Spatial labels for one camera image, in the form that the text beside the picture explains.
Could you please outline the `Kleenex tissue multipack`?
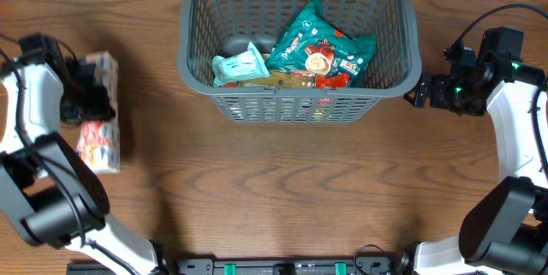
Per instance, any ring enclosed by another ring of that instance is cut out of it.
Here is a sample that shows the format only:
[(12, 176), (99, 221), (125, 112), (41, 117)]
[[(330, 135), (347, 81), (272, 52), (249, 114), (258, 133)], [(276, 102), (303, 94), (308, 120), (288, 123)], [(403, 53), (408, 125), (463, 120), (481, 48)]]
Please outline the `Kleenex tissue multipack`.
[(107, 51), (87, 55), (87, 64), (95, 67), (94, 84), (105, 87), (110, 107), (116, 115), (108, 121), (85, 121), (80, 127), (77, 153), (96, 174), (120, 172), (120, 129), (118, 122), (118, 62)]

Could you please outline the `green Nescafe coffee bag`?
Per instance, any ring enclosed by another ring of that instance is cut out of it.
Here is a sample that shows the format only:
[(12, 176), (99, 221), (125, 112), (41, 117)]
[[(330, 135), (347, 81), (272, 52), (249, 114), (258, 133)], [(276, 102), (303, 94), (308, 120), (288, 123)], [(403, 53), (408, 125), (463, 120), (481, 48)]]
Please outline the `green Nescafe coffee bag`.
[(347, 37), (322, 16), (322, 0), (312, 0), (285, 28), (265, 61), (270, 70), (333, 77), (349, 76), (348, 87), (355, 87), (374, 56), (377, 36)]

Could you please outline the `orange spaghetti packet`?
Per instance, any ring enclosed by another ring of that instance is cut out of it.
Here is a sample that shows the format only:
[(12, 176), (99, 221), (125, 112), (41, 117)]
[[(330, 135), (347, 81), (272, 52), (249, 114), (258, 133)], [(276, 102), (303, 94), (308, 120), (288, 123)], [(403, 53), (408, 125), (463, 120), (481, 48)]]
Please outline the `orange spaghetti packet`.
[[(346, 87), (350, 83), (348, 74), (340, 74), (333, 77), (315, 75), (306, 70), (286, 74), (279, 71), (271, 71), (268, 78), (259, 78), (249, 81), (230, 82), (224, 85), (231, 87), (264, 87), (276, 88), (320, 88), (336, 89)], [(235, 121), (247, 122), (349, 122), (355, 117), (350, 111), (350, 99), (332, 98), (215, 98), (213, 102), (219, 110), (228, 118)]]

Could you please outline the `teal wet wipes packet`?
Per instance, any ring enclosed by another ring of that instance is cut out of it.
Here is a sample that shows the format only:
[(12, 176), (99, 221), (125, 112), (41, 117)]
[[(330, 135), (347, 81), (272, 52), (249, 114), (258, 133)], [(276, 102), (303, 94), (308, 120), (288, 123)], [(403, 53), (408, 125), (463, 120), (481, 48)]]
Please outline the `teal wet wipes packet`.
[(252, 42), (238, 55), (227, 58), (215, 56), (212, 59), (212, 70), (215, 75), (214, 87), (271, 76), (264, 58)]

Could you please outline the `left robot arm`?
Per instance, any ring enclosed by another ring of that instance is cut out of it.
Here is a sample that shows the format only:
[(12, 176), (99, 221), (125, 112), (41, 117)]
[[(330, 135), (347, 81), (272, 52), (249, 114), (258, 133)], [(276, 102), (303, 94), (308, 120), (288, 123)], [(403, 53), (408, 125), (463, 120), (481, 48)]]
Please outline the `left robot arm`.
[(4, 216), (26, 243), (83, 253), (97, 272), (171, 274), (164, 251), (111, 214), (98, 178), (120, 167), (116, 60), (78, 58), (42, 33), (18, 45), (18, 57), (1, 57)]

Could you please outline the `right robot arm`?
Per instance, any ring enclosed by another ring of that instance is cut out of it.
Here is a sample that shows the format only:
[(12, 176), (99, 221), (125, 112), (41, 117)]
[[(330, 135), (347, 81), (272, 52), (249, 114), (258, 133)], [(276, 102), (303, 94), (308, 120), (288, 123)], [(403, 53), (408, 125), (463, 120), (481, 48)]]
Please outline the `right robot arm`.
[(404, 98), (456, 113), (489, 115), (498, 185), (463, 219), (457, 235), (420, 242), (402, 255), (400, 274), (547, 272), (547, 77), (521, 60), (524, 33), (484, 32), (478, 52), (461, 41), (445, 50), (447, 75), (422, 75)]

